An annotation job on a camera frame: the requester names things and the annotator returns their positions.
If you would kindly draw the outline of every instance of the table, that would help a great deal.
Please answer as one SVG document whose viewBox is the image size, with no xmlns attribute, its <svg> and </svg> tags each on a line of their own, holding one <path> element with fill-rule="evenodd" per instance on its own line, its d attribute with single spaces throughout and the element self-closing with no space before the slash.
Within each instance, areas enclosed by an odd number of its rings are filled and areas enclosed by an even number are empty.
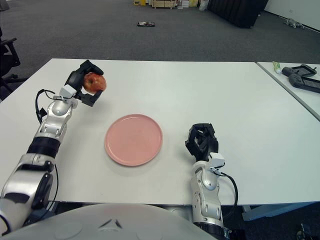
<svg viewBox="0 0 320 240">
<path fill-rule="evenodd" d="M 51 59 L 0 103 L 0 186 L 39 126 L 38 90 L 58 92 L 83 61 Z M 190 205 L 195 159 L 184 142 L 195 123 L 212 123 L 239 205 L 320 200 L 319 121 L 254 62 L 92 62 L 104 70 L 107 90 L 94 107 L 79 103 L 73 111 L 56 156 L 56 201 Z M 49 103 L 39 98 L 40 106 Z M 159 123 L 163 145 L 149 163 L 126 167 L 107 156 L 104 137 L 116 119 L 133 113 Z M 234 202 L 227 179 L 220 178 L 219 198 Z"/>
<path fill-rule="evenodd" d="M 276 80 L 285 90 L 288 91 L 295 99 L 297 99 L 310 113 L 312 113 L 320 121 L 320 94 L 317 92 L 312 92 L 300 88 L 293 87 L 288 77 L 283 74 L 277 74 L 274 71 L 274 66 L 272 62 L 258 62 L 257 63 L 263 70 L 265 70 L 274 80 Z M 297 67 L 302 63 L 280 63 L 280 67 Z M 318 64 L 308 64 L 312 68 L 317 68 L 318 71 L 316 75 L 311 76 L 311 79 L 316 79 L 320 81 L 320 65 Z"/>
</svg>

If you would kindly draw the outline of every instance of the red apple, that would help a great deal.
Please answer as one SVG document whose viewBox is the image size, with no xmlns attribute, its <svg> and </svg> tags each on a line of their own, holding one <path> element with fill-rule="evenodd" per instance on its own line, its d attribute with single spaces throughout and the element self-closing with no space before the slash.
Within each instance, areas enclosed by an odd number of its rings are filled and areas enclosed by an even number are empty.
<svg viewBox="0 0 320 240">
<path fill-rule="evenodd" d="M 107 82 L 104 76 L 89 72 L 84 76 L 83 87 L 88 93 L 95 94 L 99 90 L 106 90 Z"/>
</svg>

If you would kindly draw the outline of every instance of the cable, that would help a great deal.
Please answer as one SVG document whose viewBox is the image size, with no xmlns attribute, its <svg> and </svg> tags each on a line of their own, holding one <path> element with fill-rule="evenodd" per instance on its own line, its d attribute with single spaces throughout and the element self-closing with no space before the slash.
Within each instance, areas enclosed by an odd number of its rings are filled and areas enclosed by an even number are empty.
<svg viewBox="0 0 320 240">
<path fill-rule="evenodd" d="M 40 91 L 38 91 L 38 93 L 36 94 L 36 97 L 35 97 L 35 114 L 36 114 L 36 118 L 38 119 L 39 123 L 41 124 L 42 122 L 42 117 L 46 115 L 46 111 L 41 108 L 41 110 L 39 110 L 39 107 L 38 107 L 38 97 L 40 96 L 40 94 L 42 94 L 43 92 L 45 92 L 45 95 L 49 98 L 49 99 L 52 99 L 51 97 L 48 96 L 47 92 L 49 93 L 52 93 L 52 94 L 55 94 L 54 91 L 51 91 L 51 90 L 46 90 L 46 89 L 41 89 Z"/>
<path fill-rule="evenodd" d="M 221 172 L 221 175 L 220 175 L 220 174 L 217 174 L 216 172 L 214 172 L 214 174 L 215 174 L 215 175 L 218 175 L 218 176 L 220 176 L 220 177 L 227 177 L 228 179 L 230 179 L 230 181 L 232 182 L 233 187 L 234 187 L 235 198 L 234 198 L 233 207 L 232 207 L 232 209 L 230 210 L 230 212 L 228 212 L 228 214 L 226 214 L 225 216 L 223 216 L 223 219 L 228 219 L 232 214 L 234 214 L 235 209 L 236 209 L 236 207 L 237 207 L 237 205 L 238 205 L 238 188 L 237 188 L 237 184 L 236 184 L 235 180 L 234 180 L 231 176 L 225 174 L 224 172 Z"/>
<path fill-rule="evenodd" d="M 45 95 L 48 97 L 48 99 L 55 100 L 54 98 L 49 97 L 49 95 L 48 95 L 47 92 L 50 92 L 50 93 L 52 93 L 52 94 L 55 94 L 55 93 L 54 93 L 53 91 L 50 91 L 50 90 L 44 90 L 44 93 L 45 93 Z"/>
<path fill-rule="evenodd" d="M 55 169 L 55 174 L 56 174 L 56 190 L 55 190 L 55 194 L 54 194 L 54 198 L 51 202 L 51 205 L 47 208 L 47 210 L 45 211 L 45 213 L 39 217 L 34 223 L 39 222 L 48 212 L 49 209 L 54 205 L 56 197 L 57 197 L 57 193 L 58 193 L 58 188 L 59 188 L 59 177 L 58 177 L 58 169 L 57 169 L 57 165 L 54 165 L 54 169 Z"/>
</svg>

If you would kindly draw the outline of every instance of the pink plate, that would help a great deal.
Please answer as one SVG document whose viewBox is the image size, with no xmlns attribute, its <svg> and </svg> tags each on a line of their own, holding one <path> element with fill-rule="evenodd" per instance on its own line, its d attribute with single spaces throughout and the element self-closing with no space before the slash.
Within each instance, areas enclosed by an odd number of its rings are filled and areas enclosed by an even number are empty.
<svg viewBox="0 0 320 240">
<path fill-rule="evenodd" d="M 152 118 L 131 114 L 119 118 L 110 126 L 104 146 L 110 158 L 117 163 L 139 166 L 158 154 L 162 138 L 161 129 Z"/>
</svg>

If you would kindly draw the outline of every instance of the floor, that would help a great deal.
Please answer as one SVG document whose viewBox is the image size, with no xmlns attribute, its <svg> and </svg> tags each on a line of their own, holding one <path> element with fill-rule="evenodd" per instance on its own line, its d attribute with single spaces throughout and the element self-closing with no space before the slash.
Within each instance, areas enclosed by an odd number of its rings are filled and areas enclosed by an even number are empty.
<svg viewBox="0 0 320 240">
<path fill-rule="evenodd" d="M 320 34 L 288 27 L 268 12 L 261 13 L 253 28 L 245 29 L 210 11 L 153 9 L 133 6 L 131 0 L 10 0 L 8 4 L 10 9 L 0 13 L 2 38 L 17 38 L 21 65 L 10 74 L 20 77 L 31 76 L 51 58 L 320 64 Z M 137 27 L 138 21 L 155 22 L 155 27 Z M 1 88 L 0 94 L 9 93 Z M 248 240 L 295 240 L 300 223 L 309 224 L 320 236 L 320 203 L 248 222 L 241 212 L 239 207 L 224 223 L 244 229 Z"/>
</svg>

